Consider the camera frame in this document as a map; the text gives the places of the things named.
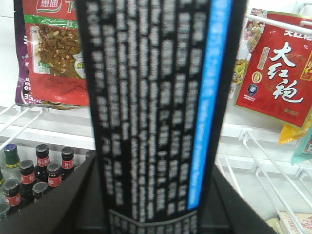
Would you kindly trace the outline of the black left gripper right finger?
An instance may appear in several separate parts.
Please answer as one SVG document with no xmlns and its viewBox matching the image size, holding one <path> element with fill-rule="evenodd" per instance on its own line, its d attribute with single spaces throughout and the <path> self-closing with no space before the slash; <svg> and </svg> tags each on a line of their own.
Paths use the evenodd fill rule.
<svg viewBox="0 0 312 234">
<path fill-rule="evenodd" d="M 199 207 L 199 234 L 274 234 L 273 228 L 213 168 Z"/>
</svg>

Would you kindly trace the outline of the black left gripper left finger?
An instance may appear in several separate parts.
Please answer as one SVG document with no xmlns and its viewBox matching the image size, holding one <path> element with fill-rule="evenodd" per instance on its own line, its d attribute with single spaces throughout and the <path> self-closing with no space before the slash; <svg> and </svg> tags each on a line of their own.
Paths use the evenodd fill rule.
<svg viewBox="0 0 312 234">
<path fill-rule="evenodd" d="M 88 157 L 39 201 L 0 223 L 2 234 L 106 234 L 98 162 Z"/>
</svg>

